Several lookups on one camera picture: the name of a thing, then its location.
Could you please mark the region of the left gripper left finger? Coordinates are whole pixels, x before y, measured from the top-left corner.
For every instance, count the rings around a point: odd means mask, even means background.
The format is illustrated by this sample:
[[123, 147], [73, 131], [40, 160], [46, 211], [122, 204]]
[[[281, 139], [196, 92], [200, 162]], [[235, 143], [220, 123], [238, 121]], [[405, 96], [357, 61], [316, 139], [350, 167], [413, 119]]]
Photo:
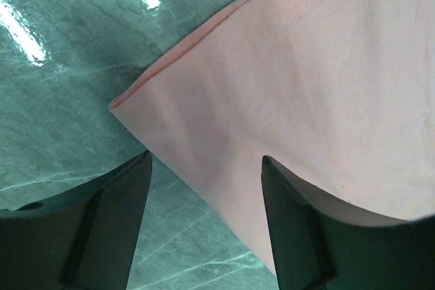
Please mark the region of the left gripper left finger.
[[65, 192], [1, 211], [2, 289], [125, 289], [152, 176], [145, 151]]

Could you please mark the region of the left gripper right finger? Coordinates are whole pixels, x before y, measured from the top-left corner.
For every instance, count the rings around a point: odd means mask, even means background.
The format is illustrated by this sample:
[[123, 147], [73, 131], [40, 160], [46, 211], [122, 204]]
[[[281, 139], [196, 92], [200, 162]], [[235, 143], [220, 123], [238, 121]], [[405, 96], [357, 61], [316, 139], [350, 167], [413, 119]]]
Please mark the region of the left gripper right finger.
[[367, 211], [270, 156], [262, 193], [280, 289], [433, 289], [434, 218]]

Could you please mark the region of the pink t shirt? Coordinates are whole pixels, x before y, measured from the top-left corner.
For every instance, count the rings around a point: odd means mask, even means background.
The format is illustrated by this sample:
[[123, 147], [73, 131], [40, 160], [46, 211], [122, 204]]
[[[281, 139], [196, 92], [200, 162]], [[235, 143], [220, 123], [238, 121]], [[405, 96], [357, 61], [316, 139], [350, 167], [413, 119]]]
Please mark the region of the pink t shirt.
[[364, 209], [434, 212], [434, 0], [237, 0], [109, 108], [274, 270], [265, 155]]

